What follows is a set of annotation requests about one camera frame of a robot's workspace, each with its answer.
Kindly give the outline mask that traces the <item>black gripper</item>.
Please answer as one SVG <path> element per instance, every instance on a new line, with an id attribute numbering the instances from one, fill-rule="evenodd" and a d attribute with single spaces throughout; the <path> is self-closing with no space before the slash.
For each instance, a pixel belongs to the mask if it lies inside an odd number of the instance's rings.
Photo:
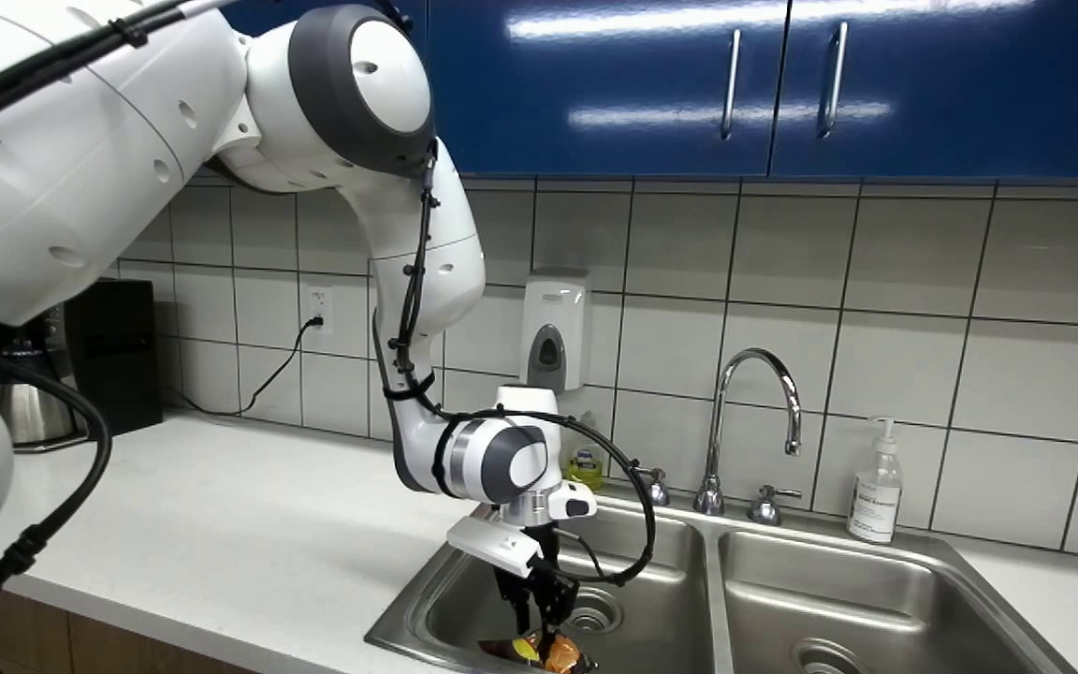
<path id="1" fill-rule="evenodd" d="M 544 626 L 547 651 L 576 651 L 565 617 L 573 613 L 578 582 L 557 570 L 557 532 L 550 526 L 529 530 L 529 537 L 544 546 L 544 558 L 531 565 L 531 576 L 492 573 L 497 596 L 507 602 L 516 638 L 535 639 L 535 626 Z"/>

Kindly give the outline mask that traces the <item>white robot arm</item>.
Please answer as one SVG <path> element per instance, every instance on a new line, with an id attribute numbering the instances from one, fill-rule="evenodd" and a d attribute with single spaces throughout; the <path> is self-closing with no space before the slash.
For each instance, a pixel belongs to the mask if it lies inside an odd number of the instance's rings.
<path id="1" fill-rule="evenodd" d="M 576 586 L 539 532 L 590 493 L 557 468 L 553 402 L 429 402 L 429 342 L 481 295 L 471 208 L 429 82 L 376 8 L 310 8 L 258 39 L 228 0 L 0 0 L 0 377 L 6 342 L 81 295 L 205 168 L 265 196 L 331 190 L 373 261 L 373 349 L 403 487 L 471 497 L 447 543 L 497 570 L 535 648 Z M 0 508 L 16 448 L 0 415 Z M 23 530 L 0 590 L 67 526 Z"/>

